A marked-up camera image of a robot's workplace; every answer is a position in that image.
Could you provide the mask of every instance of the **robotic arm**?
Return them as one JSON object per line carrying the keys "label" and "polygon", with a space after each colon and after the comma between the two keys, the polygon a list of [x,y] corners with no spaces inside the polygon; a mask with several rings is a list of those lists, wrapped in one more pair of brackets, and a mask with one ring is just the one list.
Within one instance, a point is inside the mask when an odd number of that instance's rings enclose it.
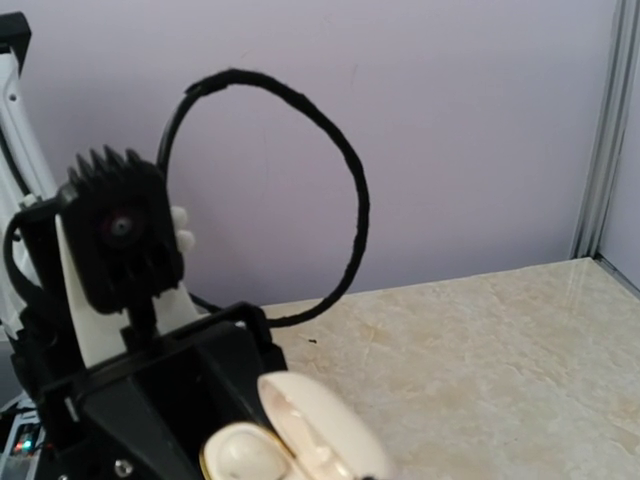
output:
{"label": "robotic arm", "polygon": [[[270,333],[335,303],[364,252],[366,182],[337,127],[277,80],[229,70],[187,90],[156,164],[133,150],[92,150],[56,190],[19,110],[17,51],[6,54],[0,111],[3,178],[15,179],[2,224],[3,292],[14,292],[19,312],[5,323],[14,369],[46,430],[36,479],[390,480],[380,442],[338,397],[288,372]],[[183,284],[193,242],[167,194],[171,145],[200,97],[235,84],[279,96],[323,129],[361,200],[343,281],[279,322],[247,303],[201,315]]]}

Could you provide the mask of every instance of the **white wall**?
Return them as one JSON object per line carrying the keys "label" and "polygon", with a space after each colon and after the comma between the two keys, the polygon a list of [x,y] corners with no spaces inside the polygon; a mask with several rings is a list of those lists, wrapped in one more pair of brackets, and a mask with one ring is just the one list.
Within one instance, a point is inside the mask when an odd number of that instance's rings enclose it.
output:
{"label": "white wall", "polygon": [[[109,143],[152,158],[190,82],[229,66],[305,92],[370,182],[356,289],[567,258],[604,87],[611,0],[4,0],[34,29],[27,104],[58,179]],[[351,245],[341,159],[266,94],[199,105],[171,193],[190,285],[221,303],[323,295]]]}
{"label": "white wall", "polygon": [[600,253],[637,287],[640,287],[639,186],[640,74],[636,71],[629,120]]}

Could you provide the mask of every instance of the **bolt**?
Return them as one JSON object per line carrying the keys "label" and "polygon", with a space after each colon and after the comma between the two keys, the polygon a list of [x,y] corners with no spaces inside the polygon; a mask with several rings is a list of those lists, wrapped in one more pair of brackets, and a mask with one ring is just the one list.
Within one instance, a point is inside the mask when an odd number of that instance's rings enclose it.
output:
{"label": "bolt", "polygon": [[120,459],[116,460],[113,470],[116,472],[118,478],[127,478],[133,473],[133,465],[131,465],[129,460]]}

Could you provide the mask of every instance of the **marble tabletop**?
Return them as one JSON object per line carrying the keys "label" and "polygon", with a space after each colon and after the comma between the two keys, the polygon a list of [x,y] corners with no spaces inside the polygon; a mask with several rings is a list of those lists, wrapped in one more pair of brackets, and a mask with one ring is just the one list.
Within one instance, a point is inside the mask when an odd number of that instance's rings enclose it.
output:
{"label": "marble tabletop", "polygon": [[640,478],[640,301],[592,260],[349,295],[275,339],[400,480]]}

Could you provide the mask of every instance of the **black plastic bracket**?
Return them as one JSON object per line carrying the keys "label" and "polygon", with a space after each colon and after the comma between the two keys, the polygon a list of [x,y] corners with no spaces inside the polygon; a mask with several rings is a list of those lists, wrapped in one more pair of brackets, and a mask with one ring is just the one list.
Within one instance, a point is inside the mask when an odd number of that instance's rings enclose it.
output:
{"label": "black plastic bracket", "polygon": [[22,12],[5,13],[0,15],[0,53],[5,53],[10,48],[18,58],[20,72],[27,56],[29,41],[31,40],[31,28],[27,17]]}

